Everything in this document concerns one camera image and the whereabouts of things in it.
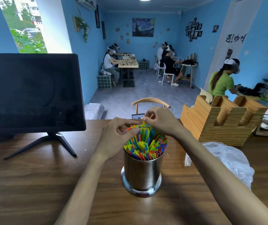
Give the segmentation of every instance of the jeans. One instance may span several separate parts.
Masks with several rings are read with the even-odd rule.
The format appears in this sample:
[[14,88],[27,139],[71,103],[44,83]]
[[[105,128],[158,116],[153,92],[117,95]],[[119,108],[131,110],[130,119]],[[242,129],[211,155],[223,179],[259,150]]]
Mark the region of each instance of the jeans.
[[120,74],[120,69],[119,68],[116,68],[116,67],[111,67],[109,69],[105,69],[107,72],[113,74],[113,79],[115,81],[115,83],[118,82],[118,79],[119,79],[119,74]]

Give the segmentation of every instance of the hanging plant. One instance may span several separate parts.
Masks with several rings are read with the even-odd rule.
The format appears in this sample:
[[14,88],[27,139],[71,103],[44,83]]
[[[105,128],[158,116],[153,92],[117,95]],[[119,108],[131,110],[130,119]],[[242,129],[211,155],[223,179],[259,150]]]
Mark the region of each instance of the hanging plant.
[[84,38],[85,43],[87,43],[89,25],[81,17],[75,16],[74,18],[76,19],[76,22],[79,28],[84,30],[83,38]]

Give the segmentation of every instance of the photo frame collage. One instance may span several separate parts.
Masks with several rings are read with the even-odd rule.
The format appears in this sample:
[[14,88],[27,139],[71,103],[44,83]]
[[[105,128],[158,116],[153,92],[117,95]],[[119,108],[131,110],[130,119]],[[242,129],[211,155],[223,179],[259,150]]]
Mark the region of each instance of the photo frame collage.
[[202,37],[203,31],[202,26],[203,24],[200,24],[199,22],[196,22],[197,18],[193,20],[193,22],[190,22],[188,26],[185,27],[186,36],[189,37],[189,41],[192,42],[193,39],[197,39],[198,37]]

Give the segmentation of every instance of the white door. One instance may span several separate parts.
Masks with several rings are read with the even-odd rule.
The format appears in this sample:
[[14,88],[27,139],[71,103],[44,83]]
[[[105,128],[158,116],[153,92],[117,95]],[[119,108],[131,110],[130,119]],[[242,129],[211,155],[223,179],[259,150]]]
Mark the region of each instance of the white door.
[[206,77],[204,90],[212,73],[219,71],[226,58],[238,58],[262,0],[234,0],[230,3],[219,40]]

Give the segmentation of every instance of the plastic wrapper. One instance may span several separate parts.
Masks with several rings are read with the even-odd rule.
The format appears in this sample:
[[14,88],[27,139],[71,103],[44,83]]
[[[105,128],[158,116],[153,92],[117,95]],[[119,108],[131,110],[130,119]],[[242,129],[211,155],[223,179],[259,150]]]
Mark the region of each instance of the plastic wrapper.
[[[250,167],[247,157],[242,151],[219,142],[205,142],[203,146],[218,158],[242,183],[251,189],[254,169]],[[191,159],[186,153],[185,166],[191,165]]]

